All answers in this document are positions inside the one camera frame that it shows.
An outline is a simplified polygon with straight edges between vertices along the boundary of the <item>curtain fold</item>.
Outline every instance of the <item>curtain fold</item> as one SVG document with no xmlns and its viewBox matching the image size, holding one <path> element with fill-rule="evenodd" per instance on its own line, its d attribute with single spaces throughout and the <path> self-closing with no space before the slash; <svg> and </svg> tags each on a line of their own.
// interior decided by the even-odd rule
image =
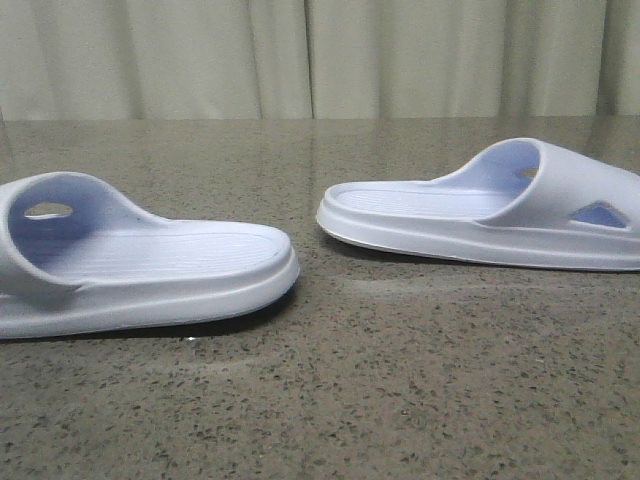
<svg viewBox="0 0 640 480">
<path fill-rule="evenodd" d="M 640 114 L 640 0 L 0 0 L 12 119 Z"/>
</svg>

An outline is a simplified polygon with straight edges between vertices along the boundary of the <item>countertop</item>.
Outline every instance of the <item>countertop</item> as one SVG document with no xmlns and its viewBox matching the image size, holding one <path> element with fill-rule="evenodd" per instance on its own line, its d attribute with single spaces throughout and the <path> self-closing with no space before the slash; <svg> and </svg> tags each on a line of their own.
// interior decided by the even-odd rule
<svg viewBox="0 0 640 480">
<path fill-rule="evenodd" d="M 241 318 L 1 342 L 0 476 L 637 478 L 640 274 L 387 254 L 315 224 L 332 184 L 431 179 L 514 136 L 640 171 L 640 117 L 7 122 L 0 183 L 81 171 L 158 215 L 273 225 L 302 274 Z"/>
</svg>

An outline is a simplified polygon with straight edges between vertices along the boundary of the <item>white slipper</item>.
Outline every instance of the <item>white slipper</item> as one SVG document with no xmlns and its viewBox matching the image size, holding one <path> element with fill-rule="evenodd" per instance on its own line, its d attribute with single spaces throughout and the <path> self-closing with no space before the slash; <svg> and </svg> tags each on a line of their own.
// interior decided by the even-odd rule
<svg viewBox="0 0 640 480">
<path fill-rule="evenodd" d="M 29 214 L 43 203 L 67 212 Z M 0 338 L 233 317 L 274 302 L 298 273 L 272 227 L 168 220 L 80 173 L 0 187 Z"/>
<path fill-rule="evenodd" d="M 340 240 L 391 252 L 640 269 L 640 177 L 531 138 L 496 143 L 431 181 L 335 185 L 317 221 Z"/>
</svg>

